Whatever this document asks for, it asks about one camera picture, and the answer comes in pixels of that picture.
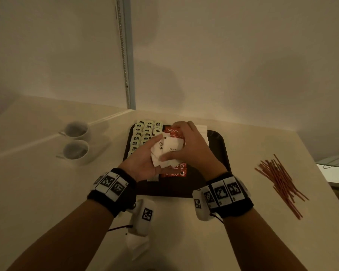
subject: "cup handle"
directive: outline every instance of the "cup handle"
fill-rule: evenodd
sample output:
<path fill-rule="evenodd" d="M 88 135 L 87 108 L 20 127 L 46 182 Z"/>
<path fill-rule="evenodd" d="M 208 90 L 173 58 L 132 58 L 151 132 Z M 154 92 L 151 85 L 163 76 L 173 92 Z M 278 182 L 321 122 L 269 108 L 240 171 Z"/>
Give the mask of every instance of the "cup handle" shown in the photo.
<path fill-rule="evenodd" d="M 60 152 L 58 155 L 55 156 L 55 158 L 58 158 L 58 159 L 65 159 L 65 158 L 64 158 L 64 155 L 63 155 L 63 152 Z"/>

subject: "black tray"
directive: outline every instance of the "black tray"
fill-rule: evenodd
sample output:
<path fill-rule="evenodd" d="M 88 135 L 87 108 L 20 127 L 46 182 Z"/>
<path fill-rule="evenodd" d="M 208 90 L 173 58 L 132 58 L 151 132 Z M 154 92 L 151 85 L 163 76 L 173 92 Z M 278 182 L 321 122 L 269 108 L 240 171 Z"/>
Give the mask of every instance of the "black tray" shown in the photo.
<path fill-rule="evenodd" d="M 129 152 L 129 144 L 132 139 L 133 127 L 129 131 L 127 146 L 125 148 L 123 160 L 127 159 Z M 225 165 L 227 170 L 231 172 L 230 163 L 228 161 L 225 142 L 222 136 L 212 130 L 207 130 L 208 146 L 216 158 Z M 192 192 L 196 189 L 204 187 L 206 181 L 202 174 L 196 169 L 187 164 L 186 177 L 159 177 L 158 182 L 140 181 L 137 184 L 138 195 L 148 196 L 166 196 L 166 197 L 181 197 L 192 198 Z"/>

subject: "red nescafe packet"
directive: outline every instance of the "red nescafe packet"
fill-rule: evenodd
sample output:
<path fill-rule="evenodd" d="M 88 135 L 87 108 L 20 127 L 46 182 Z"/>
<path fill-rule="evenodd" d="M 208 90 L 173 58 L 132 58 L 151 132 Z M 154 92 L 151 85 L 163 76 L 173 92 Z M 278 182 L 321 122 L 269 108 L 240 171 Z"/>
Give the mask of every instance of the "red nescafe packet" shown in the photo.
<path fill-rule="evenodd" d="M 166 126 L 163 132 L 169 133 L 171 137 L 184 139 L 184 137 L 180 135 L 177 129 L 171 128 L 170 126 Z M 181 171 L 179 173 L 161 174 L 161 177 L 185 177 L 187 175 L 187 164 L 186 163 L 181 163 L 177 165 L 176 168 L 180 168 Z"/>

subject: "forearm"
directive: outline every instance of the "forearm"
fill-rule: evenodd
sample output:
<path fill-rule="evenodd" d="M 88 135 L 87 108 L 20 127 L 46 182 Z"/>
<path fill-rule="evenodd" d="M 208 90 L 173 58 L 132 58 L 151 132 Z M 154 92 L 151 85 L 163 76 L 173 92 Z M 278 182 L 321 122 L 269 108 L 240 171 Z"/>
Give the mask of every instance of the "forearm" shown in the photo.
<path fill-rule="evenodd" d="M 255 209 L 223 222 L 242 271 L 306 271 Z"/>
<path fill-rule="evenodd" d="M 85 270 L 112 221 L 104 206 L 86 200 L 24 251 L 8 271 Z"/>

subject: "cable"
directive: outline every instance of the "cable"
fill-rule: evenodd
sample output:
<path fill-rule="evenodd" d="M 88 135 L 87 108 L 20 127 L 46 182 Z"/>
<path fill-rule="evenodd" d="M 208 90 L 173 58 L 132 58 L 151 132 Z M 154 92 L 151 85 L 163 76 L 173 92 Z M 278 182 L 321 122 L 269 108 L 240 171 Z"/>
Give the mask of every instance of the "cable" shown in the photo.
<path fill-rule="evenodd" d="M 113 230 L 117 230 L 117 229 L 121 229 L 121 228 L 132 228 L 132 227 L 133 227 L 133 225 L 130 225 L 130 224 L 128 224 L 128 225 L 124 225 L 124 226 L 120 226 L 120 227 L 116 227 L 116 228 L 108 229 L 108 231 L 107 231 L 107 232 L 109 232 L 109 231 L 113 231 Z"/>
<path fill-rule="evenodd" d="M 223 223 L 223 221 L 219 217 L 217 217 L 216 215 L 210 213 L 210 216 L 217 218 L 221 223 Z"/>

